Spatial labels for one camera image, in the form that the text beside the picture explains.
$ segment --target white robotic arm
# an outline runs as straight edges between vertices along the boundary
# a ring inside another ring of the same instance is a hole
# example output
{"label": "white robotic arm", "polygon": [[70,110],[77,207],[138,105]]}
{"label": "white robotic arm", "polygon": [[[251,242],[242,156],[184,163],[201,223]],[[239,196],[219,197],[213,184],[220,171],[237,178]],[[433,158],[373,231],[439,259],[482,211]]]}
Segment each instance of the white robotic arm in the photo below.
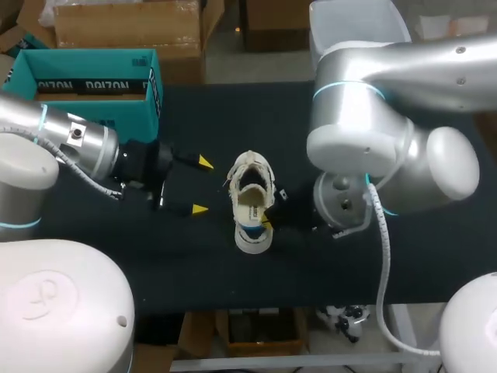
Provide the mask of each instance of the white robotic arm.
{"label": "white robotic arm", "polygon": [[497,36],[420,44],[345,42],[318,64],[308,157],[325,173],[315,207],[337,230],[363,224],[365,174],[385,211],[404,214],[474,193],[479,166],[450,127],[426,130],[395,107],[455,113],[497,108]]}

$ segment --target shoe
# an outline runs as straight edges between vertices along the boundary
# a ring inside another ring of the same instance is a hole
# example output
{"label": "shoe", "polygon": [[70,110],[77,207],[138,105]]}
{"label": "shoe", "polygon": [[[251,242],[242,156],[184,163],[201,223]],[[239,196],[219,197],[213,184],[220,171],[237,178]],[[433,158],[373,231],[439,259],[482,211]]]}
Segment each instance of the shoe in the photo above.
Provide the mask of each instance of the shoe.
{"label": "shoe", "polygon": [[233,203],[235,242],[249,254],[266,251],[273,241],[273,227],[264,212],[274,204],[274,173],[259,153],[241,154],[228,173]]}

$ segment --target floor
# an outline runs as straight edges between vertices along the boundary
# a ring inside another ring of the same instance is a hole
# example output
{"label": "floor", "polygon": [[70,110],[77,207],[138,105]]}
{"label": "floor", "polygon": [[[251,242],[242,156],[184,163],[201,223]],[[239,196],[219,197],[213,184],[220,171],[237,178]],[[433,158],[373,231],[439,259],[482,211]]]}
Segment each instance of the floor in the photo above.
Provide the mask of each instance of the floor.
{"label": "floor", "polygon": [[[497,0],[397,0],[394,1],[408,25],[413,40],[419,39],[416,24],[419,16],[439,16],[449,14],[454,18],[489,14],[497,18]],[[251,82],[292,82],[312,80],[314,71],[308,51],[286,53],[245,53],[242,35],[236,31],[238,10],[236,6],[227,9],[216,33],[211,37],[207,48],[207,81],[209,83],[251,83]],[[410,305],[413,326],[424,333],[436,329],[428,320],[440,312],[444,305]],[[312,354],[341,354],[353,352],[385,352],[392,346],[383,338],[377,328],[374,316],[365,324],[364,337],[352,345],[343,336],[330,333],[323,325],[314,325],[310,333]],[[353,367],[357,373],[400,372],[399,366]],[[345,368],[306,368],[305,373],[346,372]]]}

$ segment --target cardboard box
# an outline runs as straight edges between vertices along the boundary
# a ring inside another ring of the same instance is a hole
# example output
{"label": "cardboard box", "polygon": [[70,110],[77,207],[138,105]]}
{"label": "cardboard box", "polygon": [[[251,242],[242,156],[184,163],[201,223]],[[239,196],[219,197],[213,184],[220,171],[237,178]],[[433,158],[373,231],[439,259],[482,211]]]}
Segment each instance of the cardboard box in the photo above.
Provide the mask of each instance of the cardboard box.
{"label": "cardboard box", "polygon": [[1,53],[16,58],[19,52],[25,49],[47,49],[47,47],[21,26],[14,26],[0,35]]}
{"label": "cardboard box", "polygon": [[240,0],[245,49],[250,52],[309,48],[312,0]]}
{"label": "cardboard box", "polygon": [[55,42],[54,29],[46,29],[38,22],[44,6],[45,0],[24,0],[24,5],[17,18],[17,24],[27,33],[37,38],[43,45],[48,48],[55,48],[57,43]]}
{"label": "cardboard box", "polygon": [[175,358],[209,357],[215,331],[214,312],[149,317],[137,324],[132,373],[166,373]]}
{"label": "cardboard box", "polygon": [[149,142],[161,113],[159,75],[153,49],[30,50],[21,51],[3,89],[113,127],[121,142]]}
{"label": "cardboard box", "polygon": [[0,33],[4,33],[16,25],[16,19],[22,6],[23,0],[0,1]]}
{"label": "cardboard box", "polygon": [[209,0],[203,9],[198,0],[61,6],[55,11],[57,46],[153,47],[164,83],[203,83],[205,47],[223,12],[223,0]]}
{"label": "cardboard box", "polygon": [[[233,332],[231,331],[231,318],[239,317],[239,315],[231,315],[229,311],[216,312],[216,329],[219,336],[226,343],[228,355],[231,357],[254,357],[254,356],[290,356],[298,355],[302,347],[307,343],[307,320],[303,309],[279,309],[278,315],[263,315],[261,313],[255,315],[257,317],[271,317],[267,324],[274,325],[278,323],[278,317],[286,319],[280,320],[283,322],[283,329],[293,333],[294,337],[287,340],[266,341],[254,340],[252,342],[237,342],[234,341]],[[293,315],[291,321],[288,320],[288,315]]]}

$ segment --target black mat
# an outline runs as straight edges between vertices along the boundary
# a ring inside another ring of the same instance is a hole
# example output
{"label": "black mat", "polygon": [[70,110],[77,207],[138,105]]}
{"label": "black mat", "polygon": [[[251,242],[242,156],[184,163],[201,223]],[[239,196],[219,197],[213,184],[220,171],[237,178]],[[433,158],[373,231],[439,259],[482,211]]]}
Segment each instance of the black mat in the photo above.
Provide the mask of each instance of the black mat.
{"label": "black mat", "polygon": [[[311,83],[166,89],[162,138],[202,152],[216,168],[212,174],[175,168],[169,197],[210,212],[186,220],[154,214],[136,193],[118,204],[63,173],[43,216],[42,236],[84,242],[109,255],[126,274],[142,315],[373,303],[381,268],[376,226],[338,241],[280,232],[258,256],[235,246],[223,182],[238,154],[263,153],[287,187],[318,175],[305,151],[311,92]],[[497,270],[497,173],[470,117],[413,119],[459,128],[477,149],[481,166],[480,186],[471,198],[389,219],[387,302],[443,302],[470,279]]]}

